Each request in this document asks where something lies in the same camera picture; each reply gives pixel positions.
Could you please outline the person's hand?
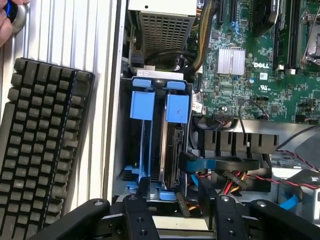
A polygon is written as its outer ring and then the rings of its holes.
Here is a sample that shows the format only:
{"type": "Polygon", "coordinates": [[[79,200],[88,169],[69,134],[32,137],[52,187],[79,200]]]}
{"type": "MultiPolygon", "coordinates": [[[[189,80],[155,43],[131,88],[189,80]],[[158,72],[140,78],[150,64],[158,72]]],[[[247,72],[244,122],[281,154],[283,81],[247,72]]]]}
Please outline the person's hand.
{"type": "Polygon", "coordinates": [[[29,0],[0,1],[0,46],[22,29],[26,22],[29,0]]]}

